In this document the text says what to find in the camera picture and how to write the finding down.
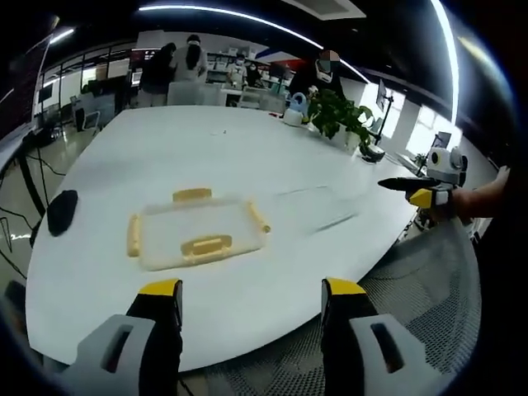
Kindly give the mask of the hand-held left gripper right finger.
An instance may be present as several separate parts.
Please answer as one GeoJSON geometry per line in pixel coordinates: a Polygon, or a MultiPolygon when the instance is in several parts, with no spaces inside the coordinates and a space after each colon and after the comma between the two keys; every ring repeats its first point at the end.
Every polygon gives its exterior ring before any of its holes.
{"type": "Polygon", "coordinates": [[[449,387],[425,346],[352,281],[322,280],[321,327],[326,395],[442,395],[449,387]]]}

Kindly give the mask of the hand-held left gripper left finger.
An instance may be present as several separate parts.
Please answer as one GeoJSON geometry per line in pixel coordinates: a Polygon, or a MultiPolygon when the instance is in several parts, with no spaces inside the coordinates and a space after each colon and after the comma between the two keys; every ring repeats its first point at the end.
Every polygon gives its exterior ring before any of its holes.
{"type": "Polygon", "coordinates": [[[181,332],[182,281],[149,283],[79,342],[61,380],[72,395],[176,395],[181,332]]]}

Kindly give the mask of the person's right hand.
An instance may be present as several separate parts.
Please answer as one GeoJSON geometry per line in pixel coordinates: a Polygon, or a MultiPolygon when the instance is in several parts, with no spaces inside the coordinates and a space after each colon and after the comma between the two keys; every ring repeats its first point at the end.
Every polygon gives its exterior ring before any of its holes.
{"type": "Polygon", "coordinates": [[[502,203],[510,170],[509,167],[501,167],[493,181],[475,190],[453,190],[455,213],[461,219],[494,217],[502,203]]]}

